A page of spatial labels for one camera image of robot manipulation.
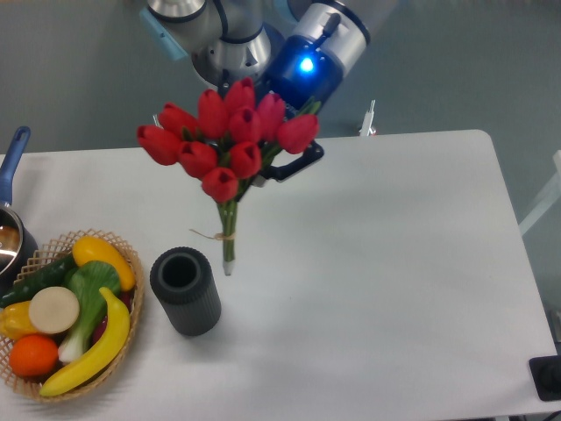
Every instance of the tulip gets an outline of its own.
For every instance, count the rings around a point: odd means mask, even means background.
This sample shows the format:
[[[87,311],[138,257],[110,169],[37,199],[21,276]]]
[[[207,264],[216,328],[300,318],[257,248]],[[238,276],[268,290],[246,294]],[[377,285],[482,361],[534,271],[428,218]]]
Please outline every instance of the tulip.
[[[217,203],[228,202],[238,193],[238,179],[231,169],[216,167],[202,178],[202,190]]]
[[[261,151],[252,142],[238,143],[230,156],[230,168],[239,179],[253,177],[261,169]]]
[[[267,142],[275,139],[277,129],[284,120],[285,104],[279,94],[267,94],[257,106],[262,137]]]
[[[304,114],[283,123],[277,131],[280,147],[288,153],[301,153],[319,132],[317,116]]]
[[[208,139],[220,139],[228,129],[228,111],[223,99],[212,89],[199,97],[199,127]]]
[[[236,143],[257,143],[261,139],[261,122],[257,112],[251,108],[245,107],[231,116],[228,130]]]
[[[156,125],[141,125],[137,130],[139,144],[160,165],[173,165],[177,162],[177,152],[181,140],[173,133]]]
[[[179,151],[179,163],[194,178],[203,178],[218,165],[218,154],[202,142],[183,142]]]
[[[246,77],[241,81],[231,85],[230,90],[224,98],[226,109],[230,114],[234,114],[239,109],[248,107],[255,109],[255,90],[253,89],[253,80]]]
[[[196,128],[199,125],[195,117],[174,103],[166,103],[166,105],[164,105],[164,110],[158,115],[158,121],[160,121],[164,129],[173,133],[180,139],[183,139],[183,127],[191,133],[191,139],[194,139]]]

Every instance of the bok choy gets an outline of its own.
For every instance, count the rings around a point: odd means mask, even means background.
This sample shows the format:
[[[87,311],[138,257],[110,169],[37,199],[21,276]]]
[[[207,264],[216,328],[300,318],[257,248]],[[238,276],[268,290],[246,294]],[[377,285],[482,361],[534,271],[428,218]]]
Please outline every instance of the bok choy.
[[[86,263],[64,286],[74,292],[80,304],[80,316],[59,346],[59,360],[68,364],[88,350],[92,333],[107,313],[107,304],[99,289],[107,287],[118,296],[121,287],[117,270],[102,261]]]

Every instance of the gray floor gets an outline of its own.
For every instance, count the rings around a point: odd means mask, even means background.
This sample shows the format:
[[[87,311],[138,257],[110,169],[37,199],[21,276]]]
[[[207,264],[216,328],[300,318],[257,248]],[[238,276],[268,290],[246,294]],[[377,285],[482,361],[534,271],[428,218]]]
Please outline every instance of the gray floor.
[[[164,102],[195,110],[205,87],[152,43],[143,6],[0,4],[0,152],[19,125],[33,130],[28,151],[136,146]],[[560,52],[559,1],[403,2],[322,110],[320,134],[355,135],[373,98],[381,134],[484,130],[521,220],[561,149]],[[561,308],[560,220],[558,203],[524,239],[546,310]]]

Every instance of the fruit basket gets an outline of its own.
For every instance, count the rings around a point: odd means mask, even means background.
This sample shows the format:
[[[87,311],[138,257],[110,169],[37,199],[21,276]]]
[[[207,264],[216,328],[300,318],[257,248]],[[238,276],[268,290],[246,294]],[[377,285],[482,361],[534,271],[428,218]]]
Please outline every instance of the fruit basket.
[[[131,300],[131,328],[123,347],[107,367],[105,367],[97,375],[92,377],[89,381],[83,383],[81,386],[69,390],[62,395],[53,397],[44,397],[39,394],[39,390],[42,386],[41,382],[37,380],[29,380],[18,377],[12,372],[9,365],[9,359],[14,341],[0,335],[0,377],[4,379],[6,385],[13,389],[15,393],[29,397],[38,402],[55,403],[66,401],[78,396],[83,396],[86,393],[90,392],[92,389],[98,387],[110,375],[113,374],[121,361],[124,359],[130,348],[131,342],[134,338],[134,334],[137,330],[138,317],[142,309],[142,303],[144,299],[144,273],[137,252],[131,247],[131,245],[129,245],[128,242],[121,239],[113,232],[102,232],[90,229],[86,232],[69,232],[66,235],[61,235],[58,239],[51,239],[48,244],[43,245],[43,247],[36,251],[33,257],[31,257],[27,261],[27,265],[22,268],[16,282],[22,281],[26,278],[26,276],[35,272],[39,268],[42,268],[48,263],[58,260],[60,257],[71,253],[74,243],[84,236],[104,239],[119,251],[121,256],[124,257],[125,261],[131,267],[134,278],[136,280],[136,285],[134,287]]]

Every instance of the tulip bouquet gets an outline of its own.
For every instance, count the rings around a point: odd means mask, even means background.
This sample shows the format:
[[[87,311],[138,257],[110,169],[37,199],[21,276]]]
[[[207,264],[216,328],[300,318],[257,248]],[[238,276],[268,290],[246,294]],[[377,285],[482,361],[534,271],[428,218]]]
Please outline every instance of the tulip bouquet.
[[[281,151],[302,153],[319,130],[313,98],[289,120],[278,94],[256,104],[251,78],[235,82],[224,98],[205,90],[198,102],[198,118],[166,103],[158,125],[141,125],[139,144],[160,165],[177,162],[202,182],[202,190],[217,203],[223,231],[224,272],[235,261],[234,239],[238,202],[259,171],[269,167]]]

